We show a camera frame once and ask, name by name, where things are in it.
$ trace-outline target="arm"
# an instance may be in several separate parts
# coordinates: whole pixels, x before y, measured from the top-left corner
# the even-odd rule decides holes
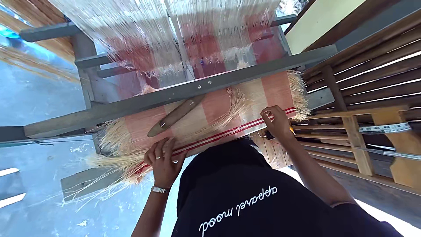
[[[355,203],[351,194],[313,159],[290,131],[288,117],[279,106],[265,108],[261,113],[270,133],[288,152],[304,185],[328,205]]]
[[[144,162],[151,165],[154,170],[155,187],[170,189],[174,180],[180,173],[187,152],[184,152],[177,164],[174,164],[171,157],[175,139],[172,139],[164,147],[168,138],[155,143],[146,153]],[[131,237],[152,237],[159,236],[162,219],[164,218],[165,206],[168,194],[152,192],[140,215]]]

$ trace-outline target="red stripe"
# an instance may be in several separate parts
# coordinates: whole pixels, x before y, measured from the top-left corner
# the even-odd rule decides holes
[[[263,124],[263,123],[264,123],[263,118],[259,118],[259,119],[255,120],[255,121],[253,121],[253,122],[257,122],[257,121],[259,121],[259,120],[262,120],[262,121],[261,121],[261,122],[259,122],[259,123],[257,123],[257,124],[253,124],[253,125],[251,125],[251,126],[248,126],[248,127],[243,128],[243,129],[241,129],[241,130],[238,130],[238,131],[236,131],[236,132],[234,132],[234,133],[232,133],[232,134],[230,134],[230,135],[234,135],[234,134],[236,134],[236,133],[242,132],[242,131],[244,131],[244,130],[246,130],[246,129],[249,129],[249,128],[251,128],[251,127],[255,127],[255,126],[257,126],[257,125],[260,125],[260,124]],[[215,137],[215,135],[214,135],[214,136],[212,136],[212,137],[208,137],[208,138],[202,139],[201,141],[204,141],[204,140],[207,140],[207,139],[211,139],[211,138],[213,138],[213,137]],[[184,150],[184,151],[191,151],[191,150],[194,150],[194,149],[196,149],[196,148],[198,148],[198,147],[201,147],[201,146],[204,146],[204,145],[206,145],[206,144],[209,144],[209,143],[212,143],[212,142],[218,141],[218,140],[220,140],[220,139],[222,139],[222,138],[224,138],[224,136],[222,136],[222,137],[218,137],[218,138],[215,138],[215,139],[213,139],[213,140],[210,140],[210,141],[207,141],[207,142],[205,142],[205,143],[202,143],[202,144],[200,144],[200,145],[197,145],[197,146],[191,147],[191,148],[186,149],[186,150]],[[188,146],[190,146],[190,145],[186,145],[186,146],[184,146],[184,147],[180,147],[180,148],[176,149],[175,151],[181,150],[181,149],[186,148],[186,147],[188,147]],[[177,152],[177,153],[173,154],[173,156],[177,156],[177,155],[179,155],[179,154],[183,153],[184,151],[179,151],[179,152]],[[143,167],[142,167],[139,171],[137,171],[136,173],[141,173],[141,172],[143,171],[143,169],[144,169],[144,168],[146,168],[146,167],[149,167],[149,165],[148,165],[148,164],[146,164],[145,166],[143,166]]]
[[[255,126],[257,126],[257,125],[263,124],[263,123],[264,123],[263,119],[262,119],[262,118],[260,118],[260,119],[262,120],[261,122],[259,122],[259,123],[257,123],[257,124],[253,124],[253,125],[248,126],[248,127],[245,127],[245,128],[243,128],[243,129],[240,129],[240,130],[238,130],[238,131],[236,131],[236,132],[234,132],[234,133],[232,133],[232,134],[230,134],[230,135],[234,135],[234,134],[236,134],[236,133],[242,132],[242,131],[244,131],[244,130],[246,130],[246,129],[249,129],[249,128],[251,128],[251,127],[255,127]],[[220,140],[220,139],[222,139],[222,138],[224,138],[224,137],[225,137],[225,136],[215,138],[215,139],[213,139],[213,140],[210,140],[210,141],[205,142],[205,143],[202,143],[202,144],[200,144],[200,145],[197,145],[197,146],[191,147],[191,148],[186,149],[186,150],[184,150],[184,151],[190,151],[190,150],[196,149],[196,148],[198,148],[198,147],[200,147],[200,146],[203,146],[203,145],[206,145],[206,144],[212,143],[212,142],[214,142],[214,141],[218,141],[218,140]],[[173,156],[179,155],[179,154],[183,153],[184,151],[179,151],[179,152],[177,152],[177,153],[173,154]]]
[[[296,108],[294,108],[294,107],[290,107],[290,108],[288,108],[288,109],[286,109],[286,110],[290,110],[290,109],[294,109],[294,110],[295,110]],[[179,150],[184,149],[184,148],[186,148],[186,147],[189,147],[189,146],[191,146],[191,145],[194,145],[194,144],[197,144],[197,143],[201,143],[201,142],[206,141],[206,140],[208,140],[208,139],[212,139],[212,138],[217,137],[217,136],[220,136],[220,135],[222,135],[222,134],[225,134],[225,133],[228,133],[228,132],[235,131],[236,129],[242,128],[242,127],[244,127],[244,126],[247,126],[247,125],[249,125],[249,124],[256,123],[256,122],[258,122],[258,121],[262,121],[262,120],[263,120],[263,118],[258,118],[258,119],[256,119],[256,120],[253,120],[253,121],[248,122],[248,123],[246,123],[246,124],[242,124],[242,125],[240,125],[240,126],[238,126],[238,127],[235,127],[235,128],[229,129],[229,130],[227,130],[227,131],[224,131],[224,132],[220,132],[220,133],[218,133],[218,134],[215,134],[215,135],[213,135],[213,136],[210,136],[210,137],[207,137],[207,138],[203,138],[203,139],[201,139],[201,140],[199,140],[199,141],[192,142],[192,143],[190,143],[190,144],[184,145],[184,146],[182,146],[182,147],[179,147],[179,148],[175,149],[175,151],[179,151]]]

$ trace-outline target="person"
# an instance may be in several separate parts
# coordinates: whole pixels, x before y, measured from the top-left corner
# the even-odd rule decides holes
[[[273,170],[250,139],[237,139],[198,154],[180,179],[177,222],[172,236],[401,236],[366,213],[290,131],[279,106],[261,116],[287,151],[304,186]],[[186,154],[171,160],[175,140],[155,143],[145,154],[155,184],[132,237],[159,236],[168,190]]]

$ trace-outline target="concrete floor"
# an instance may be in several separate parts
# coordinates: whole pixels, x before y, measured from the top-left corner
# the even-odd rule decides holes
[[[9,44],[5,38],[0,43]],[[22,50],[72,69],[35,44]],[[21,126],[85,109],[79,84],[52,80],[0,62],[0,126]],[[88,169],[84,158],[95,152],[92,137],[0,148],[0,170],[19,172],[0,177],[0,200],[26,193],[22,201],[0,208],[0,237],[130,236],[146,203],[153,176],[101,201],[64,204],[60,180]],[[192,158],[187,159],[186,166]],[[170,236],[176,221],[178,182],[172,188],[161,236]]]

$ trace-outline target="wristwatch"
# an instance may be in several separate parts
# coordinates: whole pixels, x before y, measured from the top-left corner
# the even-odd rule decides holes
[[[155,193],[160,193],[160,194],[168,194],[168,193],[170,193],[170,190],[169,189],[158,188],[158,187],[155,187],[155,186],[152,186],[151,191],[152,192],[155,192]]]

